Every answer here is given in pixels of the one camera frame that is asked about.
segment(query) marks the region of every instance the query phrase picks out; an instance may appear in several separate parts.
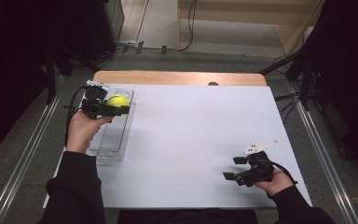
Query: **black jacket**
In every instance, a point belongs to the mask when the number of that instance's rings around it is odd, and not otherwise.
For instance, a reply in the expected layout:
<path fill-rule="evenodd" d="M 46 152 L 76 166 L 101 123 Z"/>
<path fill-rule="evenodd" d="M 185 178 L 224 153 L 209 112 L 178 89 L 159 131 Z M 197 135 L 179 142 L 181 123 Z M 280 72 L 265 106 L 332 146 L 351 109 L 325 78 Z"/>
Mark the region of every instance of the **black jacket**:
<path fill-rule="evenodd" d="M 97 175 L 96 158 L 75 152 L 64 152 L 57 176 L 47 183 L 48 205 L 39 223 L 105 223 L 101 180 Z M 324 210 L 310 207 L 296 187 L 284 189 L 271 198 L 276 204 L 276 223 L 334 223 Z M 224 210 L 208 212 L 175 212 L 172 217 L 154 214 L 133 223 L 241 223 L 240 218 Z"/>

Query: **black curtain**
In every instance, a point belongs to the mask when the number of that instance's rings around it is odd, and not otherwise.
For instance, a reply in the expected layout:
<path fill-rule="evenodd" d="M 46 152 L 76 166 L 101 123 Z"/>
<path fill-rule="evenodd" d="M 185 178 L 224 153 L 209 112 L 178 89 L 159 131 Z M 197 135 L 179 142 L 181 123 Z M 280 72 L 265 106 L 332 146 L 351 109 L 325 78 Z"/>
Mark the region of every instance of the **black curtain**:
<path fill-rule="evenodd" d="M 0 1 L 0 143 L 48 84 L 32 12 L 27 1 Z"/>
<path fill-rule="evenodd" d="M 318 86 L 351 132 L 340 141 L 358 154 L 358 1 L 327 0 L 331 13 L 312 46 Z"/>

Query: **wooden table edge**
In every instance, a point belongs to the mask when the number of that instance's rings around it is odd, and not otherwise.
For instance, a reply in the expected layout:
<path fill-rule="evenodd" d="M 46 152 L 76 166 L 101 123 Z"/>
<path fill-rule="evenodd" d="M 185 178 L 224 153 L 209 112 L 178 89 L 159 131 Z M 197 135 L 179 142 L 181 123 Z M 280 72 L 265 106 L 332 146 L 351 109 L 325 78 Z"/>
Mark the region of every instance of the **wooden table edge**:
<path fill-rule="evenodd" d="M 117 84 L 208 85 L 216 82 L 221 86 L 267 86 L 263 75 L 248 73 L 99 71 L 93 80 Z"/>

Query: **wire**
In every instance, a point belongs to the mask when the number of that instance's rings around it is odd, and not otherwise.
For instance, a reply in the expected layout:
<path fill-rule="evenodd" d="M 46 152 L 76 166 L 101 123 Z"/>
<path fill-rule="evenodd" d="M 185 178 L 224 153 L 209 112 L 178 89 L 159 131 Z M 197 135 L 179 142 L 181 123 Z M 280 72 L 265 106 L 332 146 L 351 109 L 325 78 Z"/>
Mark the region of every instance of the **wire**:
<path fill-rule="evenodd" d="M 193 44 L 193 39 L 194 39 L 194 20 L 196 18 L 196 10 L 197 10 L 197 0 L 193 0 L 193 2 L 191 3 L 191 6 L 190 6 L 190 10 L 188 11 L 188 15 L 187 15 L 187 23 L 188 23 L 188 29 L 190 31 L 190 39 L 189 39 L 189 41 L 187 43 L 187 46 L 185 46 L 182 49 L 157 49 L 157 48 L 144 48 L 144 47 L 139 48 L 139 47 L 123 46 L 123 45 L 121 45 L 121 47 L 129 48 L 129 49 L 150 49 L 150 50 L 172 50 L 172 51 L 186 50 L 186 49 L 190 48 L 190 46 Z"/>
<path fill-rule="evenodd" d="M 103 56 L 99 56 L 98 58 L 99 59 L 101 59 L 99 62 L 97 62 L 97 64 L 100 64 L 100 63 L 103 63 L 106 59 L 108 59 L 110 56 L 112 56 L 112 55 L 114 55 L 115 53 L 117 53 L 117 52 L 120 52 L 120 51 L 122 51 L 124 48 L 119 48 L 119 49 L 116 49 L 115 51 L 113 51 L 113 52 L 110 52 L 110 53 L 107 53 L 107 54 L 105 54 L 105 55 L 103 55 Z"/>
<path fill-rule="evenodd" d="M 86 90 L 86 89 L 87 89 L 87 86 L 81 86 L 81 87 L 77 88 L 75 93 L 72 95 L 71 102 L 69 103 L 68 113 L 66 115 L 66 125 L 65 125 L 65 137 L 64 137 L 65 146 L 68 141 L 69 123 L 71 122 L 72 116 L 75 114 L 75 112 L 77 112 L 79 109 L 81 109 L 81 108 L 78 108 L 77 110 L 75 110 L 75 107 L 74 107 L 75 98 L 81 90 Z"/>
<path fill-rule="evenodd" d="M 323 111 L 323 108 L 321 107 L 321 104 L 319 102 L 320 98 L 318 98 L 318 96 L 320 96 L 321 90 L 319 89 L 317 83 L 319 80 L 320 76 L 318 75 L 317 72 L 312 71 L 310 73 L 310 82 L 309 82 L 309 87 L 310 87 L 310 91 L 313 91 L 313 98 L 312 98 L 312 103 L 313 105 L 318 108 L 319 111 Z"/>
<path fill-rule="evenodd" d="M 286 110 L 286 109 L 294 102 L 294 100 L 295 100 L 296 98 L 299 98 L 299 97 L 295 97 L 294 99 L 292 99 L 292 101 L 290 101 L 290 104 L 288 104 L 288 105 L 285 106 L 283 109 L 281 109 L 281 110 L 279 111 L 279 113 L 282 114 L 283 111 Z"/>
<path fill-rule="evenodd" d="M 299 98 L 299 97 L 296 98 L 296 99 L 294 99 L 294 100 L 292 101 L 292 103 L 290 104 L 290 105 L 292 105 L 292 107 L 290 107 L 289 112 L 287 112 L 286 117 L 285 117 L 284 120 L 283 120 L 283 125 L 284 125 L 284 123 L 286 122 L 287 118 L 289 117 L 290 112 L 292 112 L 293 108 L 295 108 L 295 105 L 296 105 L 299 101 L 300 101 L 300 98 Z"/>
<path fill-rule="evenodd" d="M 278 167 L 278 168 L 279 168 L 280 170 L 282 170 L 284 173 L 286 173 L 286 174 L 289 176 L 289 178 L 292 180 L 293 184 L 297 184 L 297 181 L 295 181 L 295 180 L 293 179 L 293 177 L 290 175 L 289 171 L 286 170 L 286 168 L 284 168 L 284 167 L 281 166 L 280 164 L 278 164 L 278 163 L 276 163 L 276 162 L 273 162 L 273 161 L 272 161 L 272 164 L 275 165 L 276 167 Z"/>
<path fill-rule="evenodd" d="M 191 26 L 190 26 L 190 14 L 191 14 L 191 9 L 193 7 L 194 7 L 193 18 L 192 18 L 192 22 L 191 22 Z M 197 0 L 194 0 L 193 3 L 191 4 L 190 10 L 188 11 L 188 16 L 187 16 L 188 30 L 190 31 L 190 40 L 188 41 L 187 46 L 185 46 L 183 49 L 179 49 L 179 50 L 186 50 L 186 49 L 190 48 L 190 46 L 193 44 L 194 19 L 196 18 L 196 10 L 197 10 Z"/>
<path fill-rule="evenodd" d="M 275 64 L 275 63 L 276 63 L 276 61 L 277 61 L 278 59 L 280 59 L 280 58 L 284 58 L 284 59 L 286 59 L 286 61 L 287 61 L 287 62 L 289 62 L 289 63 L 290 63 L 290 61 L 289 61 L 289 60 L 287 60 L 286 55 L 283 55 L 283 56 L 279 56 L 279 57 L 275 58 L 275 59 L 274 59 L 274 61 L 272 62 L 272 64 Z M 278 70 L 278 68 L 277 68 L 277 69 L 275 69 L 275 71 L 277 71 L 277 72 L 281 73 L 282 75 L 286 75 L 286 72 L 281 72 L 280 70 Z"/>
<path fill-rule="evenodd" d="M 300 95 L 300 92 L 296 91 L 296 92 L 293 92 L 293 93 L 290 93 L 290 94 L 287 94 L 287 95 L 276 96 L 276 97 L 274 97 L 274 99 L 275 99 L 275 102 L 278 102 L 278 101 L 281 101 L 281 100 L 284 100 L 284 99 L 287 99 L 287 98 L 290 98 L 290 97 L 293 97 L 293 96 L 299 96 L 299 95 Z"/>

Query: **black sleeve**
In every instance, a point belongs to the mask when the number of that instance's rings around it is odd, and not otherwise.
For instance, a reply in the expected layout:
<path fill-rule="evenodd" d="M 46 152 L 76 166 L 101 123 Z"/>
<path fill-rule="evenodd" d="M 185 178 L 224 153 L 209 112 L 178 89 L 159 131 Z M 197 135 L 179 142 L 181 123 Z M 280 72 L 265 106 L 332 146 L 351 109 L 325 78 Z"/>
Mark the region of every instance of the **black sleeve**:
<path fill-rule="evenodd" d="M 63 152 L 57 176 L 46 188 L 49 200 L 39 223 L 105 223 L 95 157 Z"/>
<path fill-rule="evenodd" d="M 311 207 L 296 186 L 280 191 L 271 199 L 277 204 L 278 208 L 279 220 L 276 224 L 335 223 L 323 209 Z"/>

